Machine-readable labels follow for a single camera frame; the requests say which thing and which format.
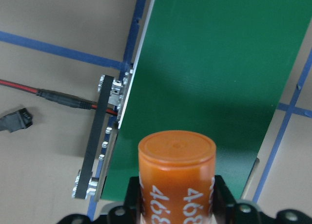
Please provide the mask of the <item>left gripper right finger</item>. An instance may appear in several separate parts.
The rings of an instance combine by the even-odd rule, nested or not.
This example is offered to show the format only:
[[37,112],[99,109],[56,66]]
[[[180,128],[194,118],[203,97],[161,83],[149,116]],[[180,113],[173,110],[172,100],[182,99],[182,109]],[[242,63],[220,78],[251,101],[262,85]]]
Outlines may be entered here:
[[221,175],[215,176],[212,213],[217,224],[234,223],[236,200]]

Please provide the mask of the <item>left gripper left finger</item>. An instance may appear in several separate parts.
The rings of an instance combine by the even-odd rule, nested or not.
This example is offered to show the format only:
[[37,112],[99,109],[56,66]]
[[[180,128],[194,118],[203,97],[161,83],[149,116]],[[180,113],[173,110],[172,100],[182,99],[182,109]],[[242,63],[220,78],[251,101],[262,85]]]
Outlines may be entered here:
[[127,224],[141,224],[142,196],[139,177],[129,179],[124,204],[126,209]]

